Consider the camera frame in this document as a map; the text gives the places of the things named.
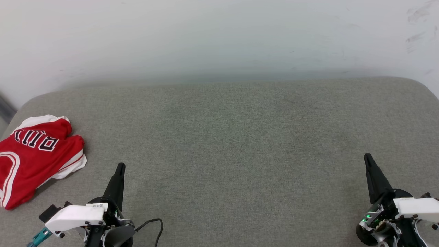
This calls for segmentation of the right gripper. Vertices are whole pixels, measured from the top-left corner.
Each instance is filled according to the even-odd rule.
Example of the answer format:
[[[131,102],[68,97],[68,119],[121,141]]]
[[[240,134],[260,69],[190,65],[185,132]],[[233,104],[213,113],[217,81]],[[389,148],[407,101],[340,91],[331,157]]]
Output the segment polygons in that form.
[[[367,246],[426,247],[415,217],[398,217],[395,199],[409,199],[408,192],[393,189],[370,153],[364,154],[371,208],[356,226],[358,239]]]

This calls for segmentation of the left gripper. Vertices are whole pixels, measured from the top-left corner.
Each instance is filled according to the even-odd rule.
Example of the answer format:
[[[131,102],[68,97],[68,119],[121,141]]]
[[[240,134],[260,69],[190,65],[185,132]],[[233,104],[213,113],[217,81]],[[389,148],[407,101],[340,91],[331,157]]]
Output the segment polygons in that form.
[[[97,222],[86,221],[78,228],[86,247],[131,247],[136,233],[132,220],[122,215],[125,186],[124,163],[119,163],[103,197],[89,201],[88,206],[104,210]]]

